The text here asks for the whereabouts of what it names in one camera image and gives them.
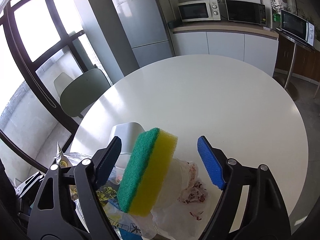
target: silver screw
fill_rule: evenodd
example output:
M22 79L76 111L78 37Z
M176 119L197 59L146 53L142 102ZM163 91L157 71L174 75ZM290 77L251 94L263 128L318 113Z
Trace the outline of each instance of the silver screw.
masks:
M229 160L228 160L228 163L229 163L230 165L236 165L236 164L237 164L237 161L236 161L235 159L229 159Z
M268 166L262 164L262 165L260 166L260 169L262 169L263 171L267 171L267 170L268 170Z
M50 170L55 171L57 168L59 168L58 164L52 164Z
M84 159L82 162L82 165L89 165L91 163L90 159Z

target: refrigerator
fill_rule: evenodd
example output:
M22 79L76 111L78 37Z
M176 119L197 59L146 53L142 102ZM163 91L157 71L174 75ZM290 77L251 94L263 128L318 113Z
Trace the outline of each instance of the refrigerator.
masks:
M172 57L156 0L112 0L139 67Z

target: chair backrest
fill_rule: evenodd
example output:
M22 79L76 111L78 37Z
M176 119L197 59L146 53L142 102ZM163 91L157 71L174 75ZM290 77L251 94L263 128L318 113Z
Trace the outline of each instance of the chair backrest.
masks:
M110 84L100 69L91 69L73 80L62 92L60 105L63 111L76 117L103 95Z
M56 92L60 97L65 88L73 81L73 79L68 76L66 73L62 72L57 78L53 81Z

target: table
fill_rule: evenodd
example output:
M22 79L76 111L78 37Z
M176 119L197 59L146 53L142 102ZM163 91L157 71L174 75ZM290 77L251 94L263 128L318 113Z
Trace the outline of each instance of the table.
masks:
M285 37L286 39L288 39L289 41L294 43L294 47L293 47L293 55L292 55L292 60L291 60L291 64L290 64L290 69L288 71L286 80L281 80L278 77L275 78L277 80L277 82L279 82L283 88L288 92L288 94L290 95L290 97L292 98L293 101L298 99L298 91L296 89L296 87L294 86L294 84L292 84L290 82L290 78L292 76L293 73L293 69L294 69L294 63L296 60L296 55L297 55L297 46L300 46L302 48L304 48L305 50L311 51L312 49L314 49L311 45L307 44L305 42L302 43L302 41L299 41L297 38L295 38L292 34L284 32L283 30L280 30L279 28L276 28L277 32Z
M175 157L194 161L213 193L196 144L205 135L227 158L242 165L267 164L288 214L300 196L308 166L308 141L300 113L269 75L236 59L214 55L172 57L121 79L94 103L81 122L71 152L93 155L105 148L116 124L138 122L179 137ZM233 229L240 226L248 188L244 187ZM208 221L201 221L203 228Z

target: white microwave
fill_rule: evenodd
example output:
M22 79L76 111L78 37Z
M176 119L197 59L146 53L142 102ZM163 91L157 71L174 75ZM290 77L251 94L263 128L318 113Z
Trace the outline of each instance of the white microwave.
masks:
M183 22L221 20L217 0L179 3L178 8Z
M315 27L306 20L281 10L281 29L289 32L313 46Z

